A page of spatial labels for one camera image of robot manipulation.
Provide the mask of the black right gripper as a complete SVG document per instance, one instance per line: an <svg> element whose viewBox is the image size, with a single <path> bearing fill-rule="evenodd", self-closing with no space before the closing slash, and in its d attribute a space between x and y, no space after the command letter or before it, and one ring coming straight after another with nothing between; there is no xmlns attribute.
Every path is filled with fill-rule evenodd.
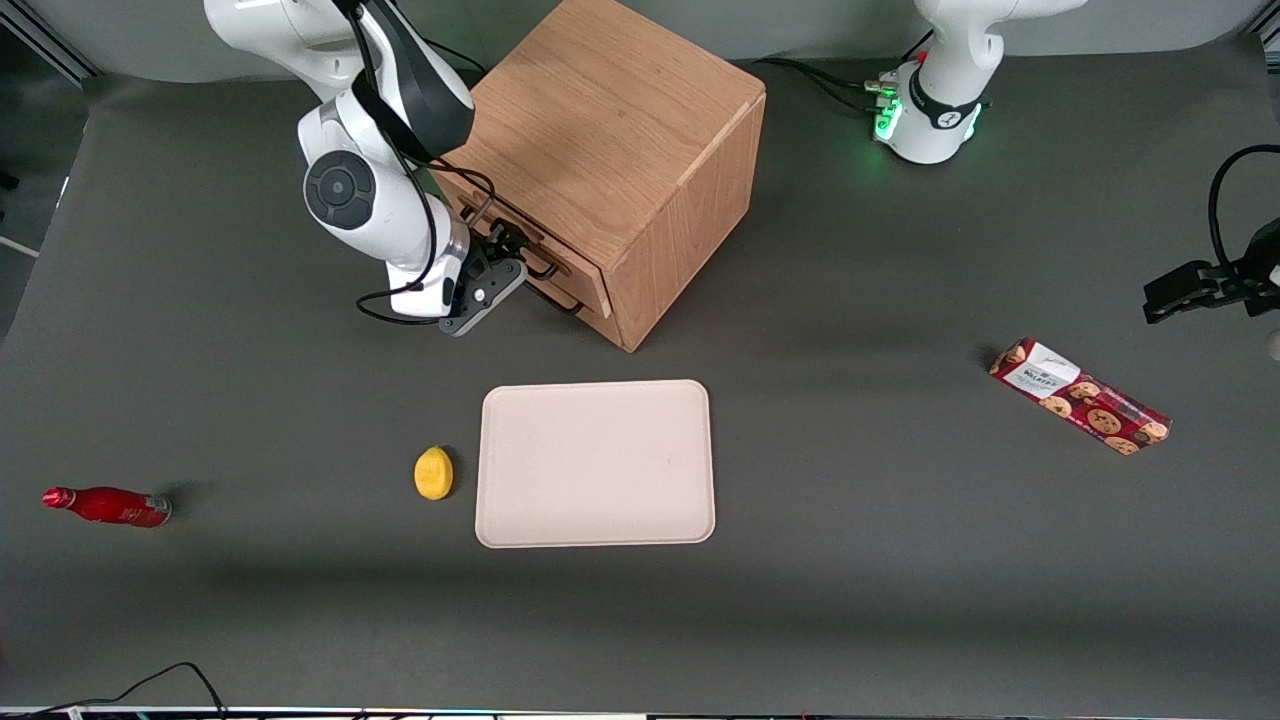
<svg viewBox="0 0 1280 720"><path fill-rule="evenodd" d="M457 304L500 304L527 277L548 277L549 261L525 252L529 237L518 225L494 220L488 236L471 233L468 254L454 287Z"/></svg>

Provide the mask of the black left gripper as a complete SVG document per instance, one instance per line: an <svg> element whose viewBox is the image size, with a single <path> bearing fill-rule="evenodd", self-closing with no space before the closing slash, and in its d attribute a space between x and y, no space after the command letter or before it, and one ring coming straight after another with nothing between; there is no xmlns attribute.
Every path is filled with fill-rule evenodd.
<svg viewBox="0 0 1280 720"><path fill-rule="evenodd" d="M1277 218L1251 237L1240 259L1240 274L1256 296L1249 296L1228 270L1210 261L1197 260L1175 268L1144 286L1146 323L1153 325L1180 313L1244 301L1248 316L1279 310Z"/></svg>

